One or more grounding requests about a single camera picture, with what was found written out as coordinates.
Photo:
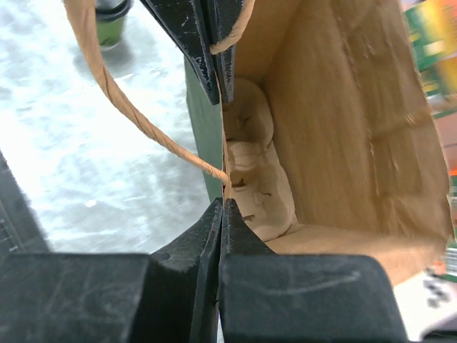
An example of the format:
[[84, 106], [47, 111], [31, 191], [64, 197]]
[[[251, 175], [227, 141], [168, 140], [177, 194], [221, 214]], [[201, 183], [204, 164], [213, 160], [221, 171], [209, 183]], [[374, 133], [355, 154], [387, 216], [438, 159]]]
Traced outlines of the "green paper coffee cup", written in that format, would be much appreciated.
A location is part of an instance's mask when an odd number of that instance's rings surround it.
[[96, 9], [96, 30], [102, 51], [112, 50], [119, 44], [124, 29], [125, 16], [126, 12], [121, 10], [104, 11]]

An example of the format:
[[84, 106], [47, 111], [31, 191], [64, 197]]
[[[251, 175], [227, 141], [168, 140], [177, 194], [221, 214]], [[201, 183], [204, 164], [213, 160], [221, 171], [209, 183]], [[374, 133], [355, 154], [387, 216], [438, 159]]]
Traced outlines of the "black plastic cup lid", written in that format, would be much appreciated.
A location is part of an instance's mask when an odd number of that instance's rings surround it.
[[113, 21], [128, 14], [132, 0], [96, 0], [95, 13], [99, 20]]

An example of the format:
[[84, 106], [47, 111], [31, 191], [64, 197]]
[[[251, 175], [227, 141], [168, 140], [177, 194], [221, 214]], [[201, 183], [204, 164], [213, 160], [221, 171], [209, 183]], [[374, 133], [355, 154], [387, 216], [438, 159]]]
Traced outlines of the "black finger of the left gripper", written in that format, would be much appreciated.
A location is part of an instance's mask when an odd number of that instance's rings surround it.
[[210, 102], [218, 104], [219, 88], [201, 2], [141, 0], [141, 3], [188, 59]]
[[201, 2], [210, 52], [219, 80], [221, 100], [224, 104], [233, 101], [233, 82], [236, 43], [229, 35], [239, 18], [244, 1], [241, 0], [203, 0]]

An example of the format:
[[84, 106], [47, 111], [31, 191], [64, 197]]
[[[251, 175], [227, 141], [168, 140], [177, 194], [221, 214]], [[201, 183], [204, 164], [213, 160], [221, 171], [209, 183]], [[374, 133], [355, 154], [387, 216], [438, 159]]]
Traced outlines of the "brown two-cup carrier tray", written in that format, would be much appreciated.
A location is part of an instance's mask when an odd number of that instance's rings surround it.
[[230, 197], [243, 220], [263, 241], [284, 234], [296, 221], [286, 173], [273, 143], [267, 98], [254, 82], [235, 78], [233, 102], [223, 113]]

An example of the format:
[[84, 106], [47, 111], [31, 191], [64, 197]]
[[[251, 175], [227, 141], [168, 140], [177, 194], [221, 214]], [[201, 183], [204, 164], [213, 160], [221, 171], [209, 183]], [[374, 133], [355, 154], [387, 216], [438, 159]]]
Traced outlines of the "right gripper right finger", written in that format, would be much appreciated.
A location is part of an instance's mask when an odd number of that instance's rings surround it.
[[406, 342], [381, 265], [361, 255], [280, 255], [224, 204], [219, 309], [226, 342]]

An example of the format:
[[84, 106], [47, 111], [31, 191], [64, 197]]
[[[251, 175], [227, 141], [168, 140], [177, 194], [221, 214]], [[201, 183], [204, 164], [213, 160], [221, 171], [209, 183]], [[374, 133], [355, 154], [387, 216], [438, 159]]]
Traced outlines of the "green paper gift bag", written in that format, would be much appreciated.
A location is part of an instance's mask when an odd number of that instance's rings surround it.
[[[197, 153], [128, 99], [101, 55], [94, 1], [65, 10], [108, 100], [148, 138], [206, 173], [232, 199], [221, 100], [213, 105], [185, 57]], [[393, 284], [443, 256], [453, 237], [449, 180], [397, 1], [244, 1], [229, 35], [235, 78], [265, 94], [296, 221], [265, 241], [280, 254], [362, 254]]]

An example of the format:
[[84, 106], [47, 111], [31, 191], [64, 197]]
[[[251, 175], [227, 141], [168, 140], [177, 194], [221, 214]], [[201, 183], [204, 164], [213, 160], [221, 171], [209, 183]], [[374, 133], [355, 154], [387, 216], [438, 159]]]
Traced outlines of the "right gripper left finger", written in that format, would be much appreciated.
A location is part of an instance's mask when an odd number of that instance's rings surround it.
[[3, 342], [215, 342], [223, 202], [152, 254], [1, 260]]

